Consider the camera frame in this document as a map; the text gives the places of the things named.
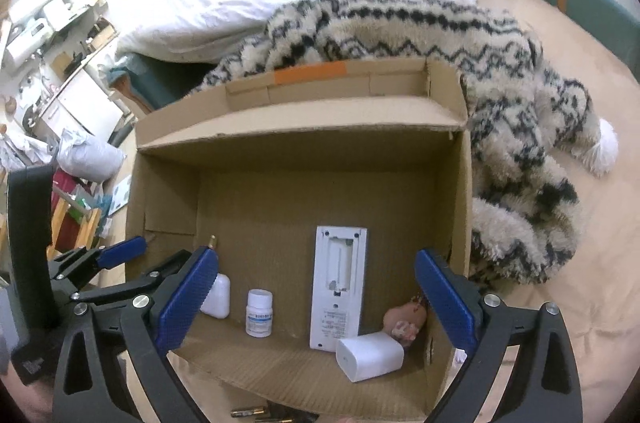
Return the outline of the white earbuds case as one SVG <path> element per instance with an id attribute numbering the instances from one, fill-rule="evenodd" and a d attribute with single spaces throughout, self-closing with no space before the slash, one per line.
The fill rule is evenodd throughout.
<path id="1" fill-rule="evenodd" d="M 230 303 L 231 281 L 228 276 L 218 273 L 201 305 L 201 312 L 215 319 L 226 319 L 230 315 Z"/>

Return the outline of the pink plush keychain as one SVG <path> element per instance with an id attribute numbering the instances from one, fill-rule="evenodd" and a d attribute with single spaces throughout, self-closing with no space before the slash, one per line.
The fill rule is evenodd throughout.
<path id="1" fill-rule="evenodd" d="M 427 318 L 425 299 L 414 296 L 409 302 L 390 308 L 383 317 L 383 331 L 402 347 L 410 347 Z"/>

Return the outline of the white pill bottle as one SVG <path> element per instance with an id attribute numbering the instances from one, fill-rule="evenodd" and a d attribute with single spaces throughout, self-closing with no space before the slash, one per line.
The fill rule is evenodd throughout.
<path id="1" fill-rule="evenodd" d="M 273 297 L 270 291 L 251 289 L 247 293 L 245 332 L 256 339 L 268 337 L 272 332 Z"/>

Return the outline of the white charger plug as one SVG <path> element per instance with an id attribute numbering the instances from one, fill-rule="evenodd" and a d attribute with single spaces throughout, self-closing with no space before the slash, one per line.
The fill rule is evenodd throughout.
<path id="1" fill-rule="evenodd" d="M 385 332 L 340 339 L 335 348 L 338 366 L 352 383 L 382 377 L 404 364 L 405 349 Z"/>

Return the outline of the black gold battery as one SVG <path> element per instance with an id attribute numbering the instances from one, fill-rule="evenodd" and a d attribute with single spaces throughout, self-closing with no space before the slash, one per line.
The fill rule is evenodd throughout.
<path id="1" fill-rule="evenodd" d="M 243 417 L 263 417 L 269 414 L 269 408 L 266 406 L 248 407 L 233 409 L 230 412 L 230 417 L 235 419 L 242 419 Z"/>

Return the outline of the white remote control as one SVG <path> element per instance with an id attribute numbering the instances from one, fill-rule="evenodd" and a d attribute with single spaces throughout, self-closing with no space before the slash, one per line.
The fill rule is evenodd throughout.
<path id="1" fill-rule="evenodd" d="M 334 353 L 359 333 L 367 260 L 366 228 L 320 226 L 314 250 L 309 347 Z"/>

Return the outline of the white bathroom scale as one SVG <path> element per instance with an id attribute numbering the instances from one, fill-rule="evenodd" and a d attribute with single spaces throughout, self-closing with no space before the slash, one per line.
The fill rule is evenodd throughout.
<path id="1" fill-rule="evenodd" d="M 128 204 L 131 179 L 132 176 L 129 175 L 125 178 L 122 178 L 122 180 L 120 180 L 119 183 L 116 184 L 115 188 L 113 189 L 110 208 L 107 212 L 108 216 L 113 216 L 116 212 L 118 212 Z"/>

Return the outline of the white plastic bag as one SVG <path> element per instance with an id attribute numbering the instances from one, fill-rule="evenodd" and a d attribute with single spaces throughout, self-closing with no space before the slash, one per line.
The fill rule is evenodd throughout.
<path id="1" fill-rule="evenodd" d="M 64 129 L 58 144 L 56 161 L 67 174 L 101 183 L 118 173 L 125 157 L 121 149 L 88 132 Z"/>

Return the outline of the brown cardboard box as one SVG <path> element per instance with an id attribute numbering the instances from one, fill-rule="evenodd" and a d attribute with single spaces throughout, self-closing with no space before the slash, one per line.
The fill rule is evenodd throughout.
<path id="1" fill-rule="evenodd" d="M 273 85 L 271 74 L 192 94 L 136 128 L 128 237 L 148 241 L 135 276 L 217 237 L 231 313 L 198 316 L 172 355 L 210 409 L 228 387 L 309 412 L 418 421 L 445 387 L 452 347 L 428 322 L 397 372 L 354 384 L 309 347 L 314 240 L 320 226 L 368 230 L 360 329 L 418 293 L 416 254 L 434 249 L 467 273 L 471 149 L 436 101 L 390 94 L 379 68 L 350 61 L 334 79 Z M 272 293 L 272 332 L 245 332 L 247 293 Z"/>

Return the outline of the patterned fuzzy blanket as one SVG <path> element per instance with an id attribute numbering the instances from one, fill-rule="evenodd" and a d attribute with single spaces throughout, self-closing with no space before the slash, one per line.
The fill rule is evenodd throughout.
<path id="1" fill-rule="evenodd" d="M 573 258 L 579 200 L 553 151 L 601 176 L 616 162 L 616 132 L 510 13 L 458 0 L 300 0 L 273 13 L 201 86 L 268 73 L 281 89 L 337 78 L 350 61 L 394 62 L 387 92 L 430 98 L 469 133 L 475 281 L 544 283 Z"/>

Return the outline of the teal cushion with orange stripe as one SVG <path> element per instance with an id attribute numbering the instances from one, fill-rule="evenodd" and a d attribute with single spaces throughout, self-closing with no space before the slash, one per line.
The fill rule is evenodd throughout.
<path id="1" fill-rule="evenodd" d="M 544 0 L 577 23 L 639 80 L 639 20 L 615 0 Z"/>

